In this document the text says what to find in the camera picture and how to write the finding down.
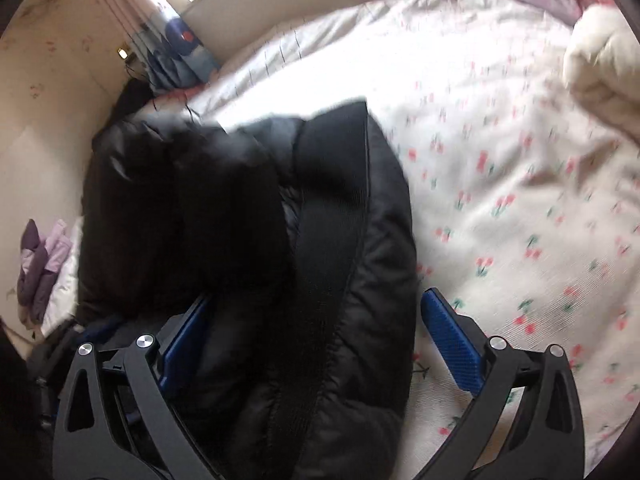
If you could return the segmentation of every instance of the blue gripper pad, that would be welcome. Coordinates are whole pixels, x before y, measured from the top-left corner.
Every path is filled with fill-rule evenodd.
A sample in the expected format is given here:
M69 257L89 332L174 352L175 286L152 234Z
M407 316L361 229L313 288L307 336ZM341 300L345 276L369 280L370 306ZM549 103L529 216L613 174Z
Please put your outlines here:
M436 288L422 295L420 313L458 387L477 397L484 385L484 333L471 318L456 314Z

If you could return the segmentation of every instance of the blue textured pad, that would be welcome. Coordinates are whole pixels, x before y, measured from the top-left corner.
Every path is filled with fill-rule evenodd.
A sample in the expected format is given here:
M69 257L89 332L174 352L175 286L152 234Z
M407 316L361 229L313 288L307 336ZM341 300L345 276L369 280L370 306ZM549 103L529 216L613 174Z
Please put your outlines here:
M484 385L482 357L456 322L458 315L431 289L422 295L420 312L458 387L477 397Z

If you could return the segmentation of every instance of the patterned curtain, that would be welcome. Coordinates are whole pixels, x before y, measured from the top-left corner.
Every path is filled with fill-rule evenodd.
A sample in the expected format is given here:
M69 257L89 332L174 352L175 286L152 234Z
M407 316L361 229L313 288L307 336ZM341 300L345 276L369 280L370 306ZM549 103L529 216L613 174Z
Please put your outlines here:
M145 65L157 94L202 85L220 68L167 0L100 1Z

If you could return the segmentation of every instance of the white comforter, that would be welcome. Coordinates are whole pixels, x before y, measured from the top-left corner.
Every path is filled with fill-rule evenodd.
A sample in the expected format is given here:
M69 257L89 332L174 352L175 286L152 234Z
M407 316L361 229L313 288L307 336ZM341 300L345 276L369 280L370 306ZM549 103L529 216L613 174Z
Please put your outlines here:
M513 0L384 0L272 32L191 108L231 128L365 97L410 184L422 285L516 348L564 346L590 470L640 400L640 152L564 90L570 35ZM469 400L421 324L415 345L398 479Z

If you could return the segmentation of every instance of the pillow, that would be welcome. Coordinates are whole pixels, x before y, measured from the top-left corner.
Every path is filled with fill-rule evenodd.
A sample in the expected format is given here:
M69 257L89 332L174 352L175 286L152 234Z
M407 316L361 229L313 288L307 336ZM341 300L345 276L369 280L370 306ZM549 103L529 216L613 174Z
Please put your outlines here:
M575 24L562 80L601 120L640 140L640 43L616 7L589 7Z

